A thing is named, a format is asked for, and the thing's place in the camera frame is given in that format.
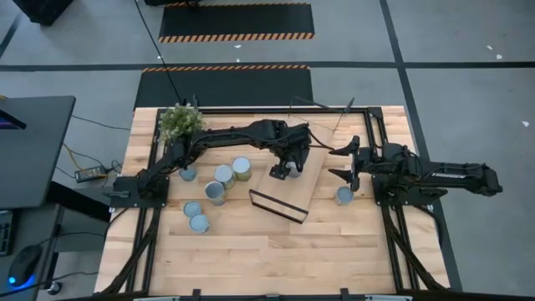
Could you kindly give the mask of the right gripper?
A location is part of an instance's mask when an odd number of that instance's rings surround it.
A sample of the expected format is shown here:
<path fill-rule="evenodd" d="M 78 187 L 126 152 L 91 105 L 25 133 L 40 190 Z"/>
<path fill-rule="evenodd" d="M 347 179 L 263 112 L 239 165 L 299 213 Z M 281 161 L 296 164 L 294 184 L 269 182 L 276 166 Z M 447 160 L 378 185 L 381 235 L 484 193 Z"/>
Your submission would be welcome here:
<path fill-rule="evenodd" d="M 351 170 L 337 170 L 329 169 L 329 172 L 344 180 L 346 183 L 352 182 L 352 191 L 359 189 L 359 173 L 370 173 L 372 165 L 377 160 L 377 152 L 375 147 L 361 147 L 360 138 L 354 135 L 352 140 L 343 148 L 331 150 L 330 155 L 334 156 L 349 156 L 353 155 L 352 171 Z"/>

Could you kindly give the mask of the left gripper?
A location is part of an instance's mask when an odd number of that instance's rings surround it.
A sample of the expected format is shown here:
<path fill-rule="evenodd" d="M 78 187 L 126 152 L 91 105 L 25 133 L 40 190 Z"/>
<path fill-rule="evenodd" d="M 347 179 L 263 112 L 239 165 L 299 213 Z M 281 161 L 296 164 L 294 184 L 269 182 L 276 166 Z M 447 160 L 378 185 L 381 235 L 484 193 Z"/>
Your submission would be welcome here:
<path fill-rule="evenodd" d="M 288 127 L 278 138 L 273 154 L 280 160 L 295 162 L 295 169 L 298 173 L 302 173 L 310 151 L 310 144 L 308 127 Z M 279 180 L 285 180 L 288 174 L 289 168 L 284 165 L 275 165 L 269 172 L 271 177 Z"/>

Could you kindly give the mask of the green peas can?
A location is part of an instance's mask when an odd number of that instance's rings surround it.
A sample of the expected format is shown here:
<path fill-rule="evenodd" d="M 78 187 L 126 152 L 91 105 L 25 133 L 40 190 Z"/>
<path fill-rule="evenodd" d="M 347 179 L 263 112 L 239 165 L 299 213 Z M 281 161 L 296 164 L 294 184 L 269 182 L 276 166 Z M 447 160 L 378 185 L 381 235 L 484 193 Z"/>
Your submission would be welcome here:
<path fill-rule="evenodd" d="M 335 192 L 335 201 L 339 206 L 347 206 L 354 199 L 354 193 L 347 186 L 339 187 Z"/>

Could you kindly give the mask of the tall can yellow-green label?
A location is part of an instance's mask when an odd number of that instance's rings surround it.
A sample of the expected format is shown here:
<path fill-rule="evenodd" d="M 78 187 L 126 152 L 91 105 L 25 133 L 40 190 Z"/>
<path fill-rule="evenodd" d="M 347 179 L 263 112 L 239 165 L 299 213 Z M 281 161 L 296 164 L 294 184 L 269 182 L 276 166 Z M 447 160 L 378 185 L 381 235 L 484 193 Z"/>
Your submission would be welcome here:
<path fill-rule="evenodd" d="M 239 156 L 232 162 L 232 170 L 238 181 L 248 181 L 252 176 L 251 163 L 248 158 Z"/>

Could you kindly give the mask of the tall can carrots label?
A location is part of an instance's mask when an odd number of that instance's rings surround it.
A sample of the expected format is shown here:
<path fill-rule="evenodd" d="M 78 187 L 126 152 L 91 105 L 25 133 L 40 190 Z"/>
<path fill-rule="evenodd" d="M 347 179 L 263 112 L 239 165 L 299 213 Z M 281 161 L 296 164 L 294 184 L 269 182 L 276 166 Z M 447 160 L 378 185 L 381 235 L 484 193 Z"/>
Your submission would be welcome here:
<path fill-rule="evenodd" d="M 235 185 L 234 171 L 229 165 L 219 165 L 214 170 L 214 178 L 220 182 L 226 190 L 233 188 Z"/>

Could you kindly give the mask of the tall can peaches label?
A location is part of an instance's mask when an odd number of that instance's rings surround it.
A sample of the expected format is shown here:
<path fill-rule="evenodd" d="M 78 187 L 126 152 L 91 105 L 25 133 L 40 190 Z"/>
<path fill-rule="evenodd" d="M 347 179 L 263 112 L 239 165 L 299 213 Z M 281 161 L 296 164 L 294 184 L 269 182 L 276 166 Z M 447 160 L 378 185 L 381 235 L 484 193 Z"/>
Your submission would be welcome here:
<path fill-rule="evenodd" d="M 219 181 L 211 181 L 205 185 L 204 193 L 208 201 L 214 206 L 221 206 L 226 202 L 227 191 Z"/>

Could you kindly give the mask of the short can tomato label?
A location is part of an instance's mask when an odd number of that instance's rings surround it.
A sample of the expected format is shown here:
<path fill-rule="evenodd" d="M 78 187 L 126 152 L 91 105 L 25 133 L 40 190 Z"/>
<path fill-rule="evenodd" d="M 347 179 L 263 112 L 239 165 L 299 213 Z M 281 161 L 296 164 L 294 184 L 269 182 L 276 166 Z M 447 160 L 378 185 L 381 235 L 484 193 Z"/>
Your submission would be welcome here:
<path fill-rule="evenodd" d="M 199 202 L 187 202 L 183 207 L 183 212 L 188 218 L 202 214 L 201 205 Z"/>

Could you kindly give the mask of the mixed vegetables can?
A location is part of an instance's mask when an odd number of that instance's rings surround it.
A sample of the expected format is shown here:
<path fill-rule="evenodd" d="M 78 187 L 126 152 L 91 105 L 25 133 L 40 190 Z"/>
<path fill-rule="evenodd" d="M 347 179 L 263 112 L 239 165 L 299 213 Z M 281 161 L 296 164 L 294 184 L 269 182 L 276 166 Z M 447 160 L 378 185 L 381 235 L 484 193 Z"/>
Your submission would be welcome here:
<path fill-rule="evenodd" d="M 206 215 L 197 214 L 190 219 L 189 227 L 193 232 L 206 233 L 210 229 L 210 223 Z"/>

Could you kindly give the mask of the black hazard-striped floor mat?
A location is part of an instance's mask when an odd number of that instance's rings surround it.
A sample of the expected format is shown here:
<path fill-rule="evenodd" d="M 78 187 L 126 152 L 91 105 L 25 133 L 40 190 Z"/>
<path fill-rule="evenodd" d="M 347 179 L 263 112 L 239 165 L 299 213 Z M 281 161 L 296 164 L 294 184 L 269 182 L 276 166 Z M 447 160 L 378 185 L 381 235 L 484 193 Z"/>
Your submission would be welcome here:
<path fill-rule="evenodd" d="M 313 99 L 305 64 L 216 64 L 144 69 L 135 107 L 168 107 L 182 100 L 200 106 L 288 106 Z"/>
<path fill-rule="evenodd" d="M 309 3 L 170 3 L 164 8 L 158 41 L 305 40 L 314 35 Z"/>

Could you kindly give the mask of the potted plant striped pot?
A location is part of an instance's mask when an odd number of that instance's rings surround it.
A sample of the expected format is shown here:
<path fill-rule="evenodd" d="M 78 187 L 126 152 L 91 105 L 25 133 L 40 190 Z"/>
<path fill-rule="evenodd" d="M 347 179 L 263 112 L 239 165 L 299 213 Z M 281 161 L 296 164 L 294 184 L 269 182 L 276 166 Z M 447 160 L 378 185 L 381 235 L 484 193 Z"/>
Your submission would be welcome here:
<path fill-rule="evenodd" d="M 202 130 L 204 125 L 202 113 L 196 107 L 176 104 L 160 116 L 159 140 L 171 143 L 177 137 Z"/>

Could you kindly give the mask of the black power adapter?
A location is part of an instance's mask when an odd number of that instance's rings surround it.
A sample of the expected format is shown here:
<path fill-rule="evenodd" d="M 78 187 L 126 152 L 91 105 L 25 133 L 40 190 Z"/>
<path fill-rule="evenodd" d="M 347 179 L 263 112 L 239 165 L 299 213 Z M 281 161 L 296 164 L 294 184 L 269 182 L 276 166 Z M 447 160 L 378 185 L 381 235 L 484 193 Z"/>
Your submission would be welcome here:
<path fill-rule="evenodd" d="M 74 173 L 74 179 L 77 183 L 94 181 L 105 177 L 107 177 L 107 172 L 103 166 L 81 169 Z"/>

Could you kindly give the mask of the dark desk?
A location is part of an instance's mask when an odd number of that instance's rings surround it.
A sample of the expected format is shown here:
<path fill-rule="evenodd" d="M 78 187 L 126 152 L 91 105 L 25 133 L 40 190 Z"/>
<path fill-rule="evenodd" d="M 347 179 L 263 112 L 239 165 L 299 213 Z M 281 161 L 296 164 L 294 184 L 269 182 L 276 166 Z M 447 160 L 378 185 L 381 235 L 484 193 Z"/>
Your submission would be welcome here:
<path fill-rule="evenodd" d="M 76 98 L 0 99 L 24 129 L 0 129 L 0 210 L 39 207 L 46 197 Z"/>

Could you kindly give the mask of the grey side desk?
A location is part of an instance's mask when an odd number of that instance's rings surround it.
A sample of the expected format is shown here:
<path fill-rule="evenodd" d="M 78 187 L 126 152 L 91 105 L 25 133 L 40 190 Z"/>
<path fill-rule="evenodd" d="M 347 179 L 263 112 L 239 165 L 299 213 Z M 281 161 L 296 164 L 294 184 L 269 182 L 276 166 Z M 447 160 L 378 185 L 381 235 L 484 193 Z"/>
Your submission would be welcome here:
<path fill-rule="evenodd" d="M 25 208 L 17 211 L 11 253 L 9 256 L 0 257 L 0 294 L 13 291 L 8 284 L 9 268 L 17 254 L 29 245 L 38 244 L 42 250 L 29 285 L 48 279 L 50 263 L 54 257 L 54 235 L 58 230 L 62 215 L 63 210 L 59 205 Z"/>

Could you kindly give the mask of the black computer mouse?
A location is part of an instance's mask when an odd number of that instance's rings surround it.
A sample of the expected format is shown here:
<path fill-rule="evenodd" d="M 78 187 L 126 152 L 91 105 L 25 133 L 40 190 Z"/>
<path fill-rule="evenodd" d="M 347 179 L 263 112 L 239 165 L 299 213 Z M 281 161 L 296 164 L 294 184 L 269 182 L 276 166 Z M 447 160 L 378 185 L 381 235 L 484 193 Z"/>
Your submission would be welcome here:
<path fill-rule="evenodd" d="M 33 283 L 41 254 L 42 248 L 39 245 L 26 246 L 17 254 L 8 270 L 9 288 L 26 288 Z"/>

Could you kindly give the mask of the black keyboard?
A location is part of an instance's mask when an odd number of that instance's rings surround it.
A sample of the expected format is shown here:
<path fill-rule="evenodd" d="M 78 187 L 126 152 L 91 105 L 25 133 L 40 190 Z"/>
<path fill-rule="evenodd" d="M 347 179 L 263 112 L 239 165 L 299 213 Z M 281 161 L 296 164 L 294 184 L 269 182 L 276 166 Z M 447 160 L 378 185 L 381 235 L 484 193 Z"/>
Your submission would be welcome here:
<path fill-rule="evenodd" d="M 15 233 L 15 213 L 10 210 L 0 211 L 0 257 L 11 254 Z"/>

